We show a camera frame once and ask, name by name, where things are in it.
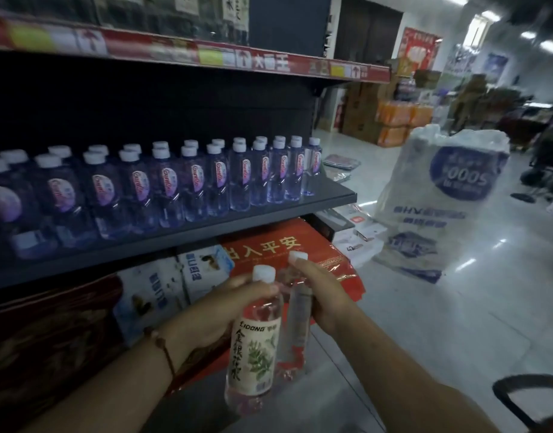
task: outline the black shelf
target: black shelf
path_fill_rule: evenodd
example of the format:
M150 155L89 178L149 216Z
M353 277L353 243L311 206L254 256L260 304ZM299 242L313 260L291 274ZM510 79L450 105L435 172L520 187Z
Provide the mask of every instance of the black shelf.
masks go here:
M100 264L115 262L134 256L149 254L171 247L180 247L181 252L198 249L204 241L231 232L255 226L280 222L326 208L355 203L357 194L325 176L318 180L316 195L302 197L298 202L286 201L265 207L251 207L246 212L230 211L221 218L208 218L201 222L186 223L178 230L160 230L152 235L131 236L118 243L101 242L100 247L67 254L62 249L60 256L36 262L18 262L0 270L0 289L63 274Z

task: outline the floor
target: floor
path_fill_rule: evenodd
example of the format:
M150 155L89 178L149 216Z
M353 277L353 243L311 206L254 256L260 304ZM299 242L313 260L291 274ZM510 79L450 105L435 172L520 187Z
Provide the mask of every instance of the floor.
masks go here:
M338 153L362 162L345 185L358 193L363 209L374 212L400 149L323 131L316 136L324 156ZM496 400L492 383L515 373L553 374L553 218L542 199L529 205L509 197L526 190L518 177L527 162L520 153L511 156L478 230L438 284L375 262L358 270L367 290L358 305L436 379L479 404L504 433L526 429ZM317 326L309 351L306 375L258 415L237 422L226 413L216 416L225 412L221 373L161 404L144 431L157 425L158 431L192 431L190 424L195 431L382 432L344 355ZM210 395L206 407L197 404L203 392ZM515 400L534 419L553 414L553 391L523 392Z

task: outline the store shelf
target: store shelf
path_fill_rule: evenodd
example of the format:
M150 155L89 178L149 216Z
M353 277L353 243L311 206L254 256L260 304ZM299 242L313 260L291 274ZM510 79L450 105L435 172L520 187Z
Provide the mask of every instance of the store shelf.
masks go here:
M0 50L106 59L139 60L184 66L314 78L388 83L389 67L108 29L87 24L0 16Z
M280 222L356 201L356 193L322 176L318 181L316 196L303 197L298 202L287 201L265 207L251 207L247 212L230 211L225 217L186 223L182 228L174 231L160 230L152 235L132 236L129 240L117 244L103 241L101 247L72 254L62 249L59 252L61 256L51 260L18 262L12 267L0 270L0 289L169 247L183 247L182 250L187 252L190 249L199 248L199 243L202 241L223 234Z

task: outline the red poster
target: red poster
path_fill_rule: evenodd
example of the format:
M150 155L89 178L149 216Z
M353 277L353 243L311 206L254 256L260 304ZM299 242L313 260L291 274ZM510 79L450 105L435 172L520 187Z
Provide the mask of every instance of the red poster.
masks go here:
M443 39L437 35L421 32L410 27L405 28L398 57L408 59L406 61L408 63L405 65L408 66L406 71L409 71L409 73L399 72L399 74L410 75L410 72L416 70L431 70L442 41Z

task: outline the hand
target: hand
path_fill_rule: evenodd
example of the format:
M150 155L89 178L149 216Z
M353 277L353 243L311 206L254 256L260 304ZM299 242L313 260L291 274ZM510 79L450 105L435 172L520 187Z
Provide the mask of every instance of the hand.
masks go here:
M340 282L328 270L309 260L296 259L292 265L308 278L315 295L312 314L318 326L334 336L346 313L356 307Z
M220 339L230 322L237 319L250 303L279 294L274 284L251 281L252 274L228 278L183 313L186 314L193 349L203 348Z

